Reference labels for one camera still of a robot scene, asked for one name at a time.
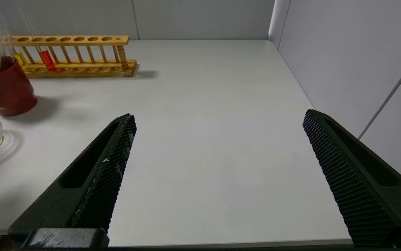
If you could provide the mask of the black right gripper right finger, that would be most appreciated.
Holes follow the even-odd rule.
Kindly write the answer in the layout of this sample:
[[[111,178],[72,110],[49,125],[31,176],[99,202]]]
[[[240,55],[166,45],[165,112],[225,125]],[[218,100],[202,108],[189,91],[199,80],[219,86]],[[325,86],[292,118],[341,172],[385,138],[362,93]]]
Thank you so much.
[[[322,112],[302,125],[354,247],[401,249],[400,173]]]

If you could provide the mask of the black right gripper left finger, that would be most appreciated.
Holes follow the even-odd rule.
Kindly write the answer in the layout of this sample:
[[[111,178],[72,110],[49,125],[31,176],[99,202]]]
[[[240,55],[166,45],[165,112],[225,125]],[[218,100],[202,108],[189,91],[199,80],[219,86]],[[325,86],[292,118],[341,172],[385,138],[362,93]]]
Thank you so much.
[[[108,230],[136,131],[129,113],[111,121],[14,221],[9,236],[20,242],[39,228]]]

